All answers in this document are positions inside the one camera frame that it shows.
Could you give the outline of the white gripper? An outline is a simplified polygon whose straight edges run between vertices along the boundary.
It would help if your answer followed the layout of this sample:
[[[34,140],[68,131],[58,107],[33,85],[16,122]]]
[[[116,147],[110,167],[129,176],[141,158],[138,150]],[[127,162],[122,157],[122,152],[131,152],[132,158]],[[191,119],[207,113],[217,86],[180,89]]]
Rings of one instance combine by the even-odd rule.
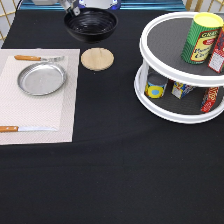
[[[80,14],[77,0],[32,0],[35,5],[53,5],[59,3],[67,13],[78,16]]]

